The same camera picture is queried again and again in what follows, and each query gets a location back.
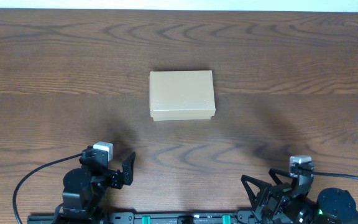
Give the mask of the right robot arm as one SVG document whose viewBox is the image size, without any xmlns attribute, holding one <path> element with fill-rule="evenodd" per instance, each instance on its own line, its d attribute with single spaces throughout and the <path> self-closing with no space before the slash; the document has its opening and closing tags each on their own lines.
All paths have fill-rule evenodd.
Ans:
<svg viewBox="0 0 358 224">
<path fill-rule="evenodd" d="M 248 175 L 241 177 L 251 207 L 238 210 L 238 223 L 263 224 L 358 224 L 356 201 L 339 188 L 320 191 L 317 201 L 308 198 L 314 177 L 291 175 L 270 169 L 275 185 Z"/>
</svg>

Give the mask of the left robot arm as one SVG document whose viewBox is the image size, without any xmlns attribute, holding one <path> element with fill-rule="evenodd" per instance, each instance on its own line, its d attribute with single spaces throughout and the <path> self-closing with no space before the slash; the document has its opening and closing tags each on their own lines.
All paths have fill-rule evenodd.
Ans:
<svg viewBox="0 0 358 224">
<path fill-rule="evenodd" d="M 99 207 L 107 189 L 131 185 L 134 178 L 135 153 L 122 163 L 121 170 L 108 168 L 112 145 L 104 150 L 95 144 L 80 154 L 80 168 L 63 178 L 63 203 L 55 210 L 53 223 L 109 223 L 109 215 Z"/>
</svg>

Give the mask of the cardboard box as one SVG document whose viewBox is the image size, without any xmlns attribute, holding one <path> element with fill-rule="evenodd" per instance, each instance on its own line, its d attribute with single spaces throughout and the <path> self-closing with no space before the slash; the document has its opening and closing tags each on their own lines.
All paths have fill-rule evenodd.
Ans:
<svg viewBox="0 0 358 224">
<path fill-rule="evenodd" d="M 150 72 L 154 121 L 211 119 L 216 113 L 211 70 Z"/>
</svg>

